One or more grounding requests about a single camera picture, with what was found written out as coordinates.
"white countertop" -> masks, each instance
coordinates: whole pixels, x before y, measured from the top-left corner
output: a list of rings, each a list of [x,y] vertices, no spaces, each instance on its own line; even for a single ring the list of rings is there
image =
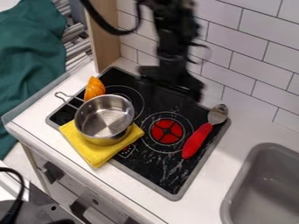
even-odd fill
[[[125,59],[115,64],[132,73],[136,72],[136,64]],[[93,170],[57,130],[45,123],[46,117],[63,103],[54,97],[54,93],[63,91],[74,95],[86,85],[91,75],[98,75],[93,63],[61,83],[6,127],[21,142],[34,146],[40,153],[54,158],[70,171],[79,173],[149,222],[220,224],[220,204],[248,152],[255,145],[276,143],[299,152],[299,133],[259,120],[237,108],[230,108],[231,127],[184,197],[177,202],[170,201],[110,163]],[[219,100],[209,96],[204,99],[204,104],[209,107],[218,103]]]

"metal spoon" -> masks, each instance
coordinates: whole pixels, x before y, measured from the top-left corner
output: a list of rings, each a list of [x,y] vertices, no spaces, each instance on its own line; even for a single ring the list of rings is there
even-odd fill
[[[191,137],[187,139],[182,151],[182,158],[187,159],[194,156],[203,142],[212,132],[212,126],[226,121],[228,108],[224,104],[217,105],[208,114],[208,122],[201,125]]]

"stainless steel sink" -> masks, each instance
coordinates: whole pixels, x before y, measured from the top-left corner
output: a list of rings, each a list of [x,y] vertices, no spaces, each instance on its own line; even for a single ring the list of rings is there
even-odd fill
[[[299,154],[273,143],[254,147],[220,215],[224,224],[298,224]]]

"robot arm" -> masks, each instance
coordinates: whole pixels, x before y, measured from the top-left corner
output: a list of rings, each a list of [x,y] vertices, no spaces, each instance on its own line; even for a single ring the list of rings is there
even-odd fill
[[[141,5],[149,7],[153,12],[158,36],[156,56],[159,59],[159,66],[140,66],[140,74],[158,85],[171,86],[184,91],[191,90],[193,93],[196,92],[193,98],[200,98],[204,85],[189,75],[186,69],[189,48],[198,46],[192,41],[198,36],[200,29],[193,15],[192,0],[136,0],[137,25],[129,31],[117,30],[111,26],[89,0],[81,0],[81,2],[100,27],[118,36],[137,30],[142,23]]]

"green towel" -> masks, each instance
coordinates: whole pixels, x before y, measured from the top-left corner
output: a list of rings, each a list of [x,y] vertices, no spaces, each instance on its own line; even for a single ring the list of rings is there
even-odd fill
[[[65,72],[65,27],[51,0],[21,0],[0,12],[0,116]],[[0,122],[0,159],[15,142]]]

